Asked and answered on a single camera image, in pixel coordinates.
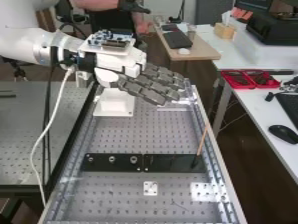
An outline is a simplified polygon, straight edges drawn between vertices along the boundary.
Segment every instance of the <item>white cable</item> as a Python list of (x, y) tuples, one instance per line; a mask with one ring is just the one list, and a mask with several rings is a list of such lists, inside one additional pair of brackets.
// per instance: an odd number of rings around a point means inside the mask
[(235, 121), (238, 121), (242, 117), (244, 117), (247, 114), (242, 114), (238, 118), (235, 118), (228, 124), (224, 125), (224, 127), (219, 130), (223, 131)]
[(50, 128), (52, 124), (53, 124), (53, 120), (54, 120), (57, 110), (58, 110), (59, 101), (61, 101), (61, 98), (62, 98), (62, 91), (63, 91), (63, 87), (65, 87), (65, 84), (66, 84), (66, 80), (67, 80), (67, 78), (69, 78), (69, 76), (71, 75), (73, 72), (74, 72), (74, 68), (70, 67), (67, 69), (66, 73), (65, 73), (65, 77), (63, 77), (62, 84), (61, 84), (61, 87), (59, 87), (58, 97), (57, 97), (57, 101), (55, 101), (55, 105), (54, 105), (54, 109), (53, 109), (53, 113), (52, 113), (49, 123), (48, 123), (48, 125), (44, 129), (44, 132), (41, 133), (38, 139), (36, 140), (34, 146), (33, 146), (32, 151), (30, 151), (30, 167), (32, 167), (32, 169), (34, 171), (34, 174), (36, 174), (36, 179), (37, 179), (38, 186), (40, 186), (40, 193), (41, 193), (41, 199), (42, 199), (44, 206), (45, 206), (45, 195), (44, 195), (44, 189), (42, 189), (42, 184), (41, 184), (41, 180), (40, 180), (38, 171), (34, 168), (33, 156), (34, 156), (34, 153), (36, 153), (37, 146), (38, 146), (38, 144), (40, 144), (46, 132), (49, 131), (49, 128)]

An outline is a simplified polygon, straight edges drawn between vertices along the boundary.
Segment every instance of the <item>red tray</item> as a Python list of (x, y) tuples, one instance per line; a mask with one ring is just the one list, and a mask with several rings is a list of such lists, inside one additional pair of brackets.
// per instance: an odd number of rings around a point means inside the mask
[(222, 77), (234, 89), (254, 89), (255, 82), (243, 71), (224, 70), (220, 72)]
[(271, 75), (267, 72), (262, 70), (244, 70), (243, 72), (244, 75), (248, 76), (248, 78), (252, 80), (256, 88), (276, 89), (280, 87), (280, 83), (271, 77)]

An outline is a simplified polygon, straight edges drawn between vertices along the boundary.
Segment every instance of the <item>bolt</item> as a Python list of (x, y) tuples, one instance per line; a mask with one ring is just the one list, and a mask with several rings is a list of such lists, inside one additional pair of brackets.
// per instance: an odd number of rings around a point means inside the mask
[(131, 163), (133, 165), (137, 164), (137, 156), (131, 156), (131, 157), (130, 157), (130, 163)]
[(110, 162), (111, 164), (115, 162), (115, 158), (114, 158), (114, 156), (110, 156), (110, 157), (109, 157), (109, 162)]

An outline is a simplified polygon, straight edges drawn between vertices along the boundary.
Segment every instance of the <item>robotic hand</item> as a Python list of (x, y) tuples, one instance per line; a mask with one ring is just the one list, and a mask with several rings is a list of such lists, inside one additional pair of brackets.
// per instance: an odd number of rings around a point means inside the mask
[[(131, 33), (98, 31), (81, 45), (78, 69), (91, 72), (105, 88), (117, 87), (154, 105), (178, 101), (183, 89), (183, 77), (166, 68), (146, 63), (146, 54), (133, 47)], [(83, 61), (94, 61), (86, 69)]]

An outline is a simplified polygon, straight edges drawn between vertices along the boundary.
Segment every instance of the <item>black bracket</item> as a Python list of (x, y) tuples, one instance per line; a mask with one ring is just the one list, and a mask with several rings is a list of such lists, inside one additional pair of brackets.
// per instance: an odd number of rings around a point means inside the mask
[(81, 171), (142, 172), (142, 155), (87, 153), (82, 161)]
[(143, 155), (146, 173), (204, 173), (202, 157), (191, 154)]
[(204, 173), (202, 157), (191, 154), (85, 154), (82, 172)]

